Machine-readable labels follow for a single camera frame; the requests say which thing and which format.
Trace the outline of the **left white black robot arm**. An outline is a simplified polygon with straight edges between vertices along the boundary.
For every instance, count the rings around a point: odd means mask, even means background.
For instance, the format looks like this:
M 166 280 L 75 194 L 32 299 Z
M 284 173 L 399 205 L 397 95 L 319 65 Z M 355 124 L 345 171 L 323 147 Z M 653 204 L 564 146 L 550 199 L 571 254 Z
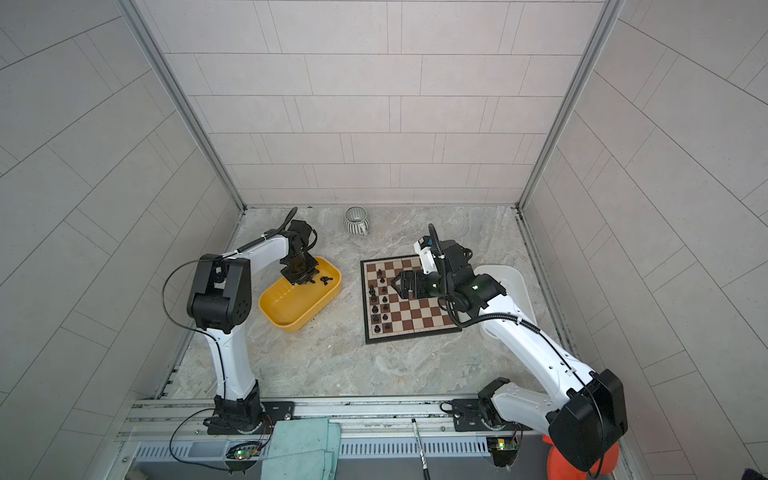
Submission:
M 231 252 L 193 262 L 187 315 L 195 322 L 191 330 L 208 337 L 217 376 L 213 414 L 204 421 L 211 435 L 268 430 L 242 326 L 252 307 L 252 276 L 276 262 L 283 266 L 283 279 L 264 292 L 259 308 L 287 332 L 301 329 L 338 292 L 319 283 L 326 262 L 309 254 L 317 233 L 295 218 L 297 211 L 292 208 L 279 227 Z

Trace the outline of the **yellow plastic tray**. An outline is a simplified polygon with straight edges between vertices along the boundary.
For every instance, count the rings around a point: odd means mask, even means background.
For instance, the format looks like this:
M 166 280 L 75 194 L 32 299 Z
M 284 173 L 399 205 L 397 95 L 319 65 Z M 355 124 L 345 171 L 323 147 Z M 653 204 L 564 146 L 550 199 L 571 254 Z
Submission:
M 298 332 L 341 291 L 341 272 L 322 257 L 318 257 L 317 261 L 319 273 L 313 283 L 291 285 L 281 278 L 259 298 L 260 311 L 284 332 Z M 324 285 L 320 281 L 321 276 L 333 277 L 334 280 Z

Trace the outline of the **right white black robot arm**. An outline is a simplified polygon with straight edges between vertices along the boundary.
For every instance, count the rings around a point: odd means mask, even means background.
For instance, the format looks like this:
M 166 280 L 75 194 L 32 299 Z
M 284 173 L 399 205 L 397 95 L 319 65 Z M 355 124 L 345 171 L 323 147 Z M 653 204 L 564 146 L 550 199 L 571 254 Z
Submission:
M 480 326 L 500 341 L 543 387 L 537 393 L 497 378 L 479 394 L 486 426 L 517 423 L 547 436 L 572 469 L 593 478 L 611 473 L 628 430 L 624 387 L 610 370 L 595 371 L 538 326 L 522 274 L 505 265 L 473 268 L 473 253 L 431 232 L 414 244 L 420 269 L 396 275 L 405 299 L 434 298 L 461 329 Z

